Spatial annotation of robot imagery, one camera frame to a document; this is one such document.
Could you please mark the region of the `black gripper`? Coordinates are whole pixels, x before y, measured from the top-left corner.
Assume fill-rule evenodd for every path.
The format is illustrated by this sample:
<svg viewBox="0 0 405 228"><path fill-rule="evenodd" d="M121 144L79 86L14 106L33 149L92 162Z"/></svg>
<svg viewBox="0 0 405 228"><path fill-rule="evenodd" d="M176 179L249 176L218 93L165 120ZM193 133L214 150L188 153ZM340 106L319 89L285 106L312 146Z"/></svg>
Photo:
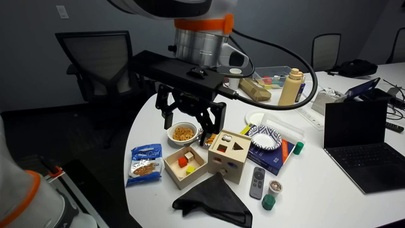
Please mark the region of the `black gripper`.
<svg viewBox="0 0 405 228"><path fill-rule="evenodd" d="M213 100L199 97L180 88L160 84L156 107L163 111L165 119L164 126L166 129L173 126L175 108L197 117L203 126L201 144L204 145L206 140L217 133L217 125L214 122L225 121L227 103L214 102Z"/></svg>

